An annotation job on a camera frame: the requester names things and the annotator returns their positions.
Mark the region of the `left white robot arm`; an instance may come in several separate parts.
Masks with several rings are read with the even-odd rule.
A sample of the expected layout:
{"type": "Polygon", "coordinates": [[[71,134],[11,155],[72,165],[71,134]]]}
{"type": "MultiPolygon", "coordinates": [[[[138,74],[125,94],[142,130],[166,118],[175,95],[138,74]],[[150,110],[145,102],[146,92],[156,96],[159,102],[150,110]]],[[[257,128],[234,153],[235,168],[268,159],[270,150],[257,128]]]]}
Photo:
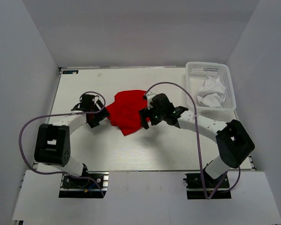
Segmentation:
{"type": "Polygon", "coordinates": [[[90,176],[86,173],[86,165],[71,155],[70,135],[86,124],[90,128],[99,126],[109,115],[102,95],[92,91],[83,93],[69,115],[53,124],[39,126],[35,161],[74,176],[74,182],[79,187],[85,187],[90,176]]]}

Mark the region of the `red t shirt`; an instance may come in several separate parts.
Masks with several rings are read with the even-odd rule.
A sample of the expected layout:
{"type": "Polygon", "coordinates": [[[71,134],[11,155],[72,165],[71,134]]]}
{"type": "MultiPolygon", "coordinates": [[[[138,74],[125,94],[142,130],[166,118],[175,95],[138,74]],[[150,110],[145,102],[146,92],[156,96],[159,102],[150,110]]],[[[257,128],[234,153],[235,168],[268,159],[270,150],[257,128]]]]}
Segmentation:
{"type": "Polygon", "coordinates": [[[143,99],[145,93],[144,90],[120,91],[114,96],[114,102],[106,107],[111,125],[118,127],[124,136],[142,128],[139,111],[147,107],[147,101],[143,99]]]}

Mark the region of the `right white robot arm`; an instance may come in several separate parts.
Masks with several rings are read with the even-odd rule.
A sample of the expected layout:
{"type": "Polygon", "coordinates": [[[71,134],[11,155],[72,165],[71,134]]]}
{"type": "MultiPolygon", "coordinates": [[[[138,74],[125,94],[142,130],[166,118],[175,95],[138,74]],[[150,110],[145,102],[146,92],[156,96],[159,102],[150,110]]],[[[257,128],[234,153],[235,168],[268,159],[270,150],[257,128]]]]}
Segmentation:
{"type": "Polygon", "coordinates": [[[170,126],[199,133],[217,144],[219,156],[212,160],[202,175],[203,183],[213,187],[227,170],[237,169],[255,149],[255,145],[238,120],[217,121],[196,115],[183,106],[175,107],[168,97],[161,94],[145,94],[147,107],[139,111],[141,126],[148,129],[165,121],[170,126]]]}

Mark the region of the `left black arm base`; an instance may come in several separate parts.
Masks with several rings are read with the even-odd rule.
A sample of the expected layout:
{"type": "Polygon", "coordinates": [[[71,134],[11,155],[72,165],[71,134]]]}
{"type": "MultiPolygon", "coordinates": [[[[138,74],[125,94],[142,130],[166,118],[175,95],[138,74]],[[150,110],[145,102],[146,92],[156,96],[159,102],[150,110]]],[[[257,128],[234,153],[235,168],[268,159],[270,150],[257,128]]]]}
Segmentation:
{"type": "MultiPolygon", "coordinates": [[[[89,177],[94,179],[100,186],[103,194],[106,194],[108,188],[108,172],[89,172],[89,177]]],[[[92,180],[75,179],[63,175],[59,189],[59,198],[75,199],[102,199],[100,189],[92,180]]]]}

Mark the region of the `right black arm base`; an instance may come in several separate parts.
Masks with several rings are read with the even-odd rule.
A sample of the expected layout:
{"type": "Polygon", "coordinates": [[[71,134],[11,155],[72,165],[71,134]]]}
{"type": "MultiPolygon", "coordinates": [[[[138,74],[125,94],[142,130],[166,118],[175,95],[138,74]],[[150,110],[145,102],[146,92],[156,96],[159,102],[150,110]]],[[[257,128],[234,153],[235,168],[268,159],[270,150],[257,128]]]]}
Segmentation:
{"type": "MultiPolygon", "coordinates": [[[[220,182],[222,176],[213,180],[207,175],[204,176],[207,195],[210,195],[220,182]]],[[[203,200],[205,199],[201,176],[199,172],[186,173],[183,181],[186,184],[186,194],[188,200],[203,200]]],[[[218,187],[211,199],[231,199],[231,192],[228,191],[230,183],[228,176],[224,176],[223,182],[218,187]]]]}

